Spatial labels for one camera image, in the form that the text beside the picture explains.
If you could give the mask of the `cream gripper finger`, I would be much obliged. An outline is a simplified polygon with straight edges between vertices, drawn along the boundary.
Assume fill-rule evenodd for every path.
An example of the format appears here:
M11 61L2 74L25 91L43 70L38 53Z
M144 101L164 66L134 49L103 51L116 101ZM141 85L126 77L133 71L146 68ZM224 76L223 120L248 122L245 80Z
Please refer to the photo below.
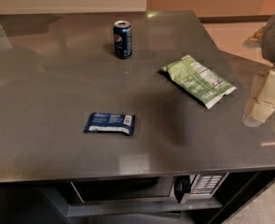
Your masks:
M258 103L275 107L275 67L255 75L252 95Z
M274 105L251 97L248 99L244 109L242 121L244 123L264 123L274 111Z

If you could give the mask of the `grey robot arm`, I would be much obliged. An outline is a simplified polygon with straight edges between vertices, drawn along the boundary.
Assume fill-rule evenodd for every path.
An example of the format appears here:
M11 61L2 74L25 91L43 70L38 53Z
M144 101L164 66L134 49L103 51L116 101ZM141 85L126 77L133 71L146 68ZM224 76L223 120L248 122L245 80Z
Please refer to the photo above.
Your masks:
M275 111L275 13L268 20L261 39L262 57L274 66L254 77L251 97L242 121L248 127L264 123Z

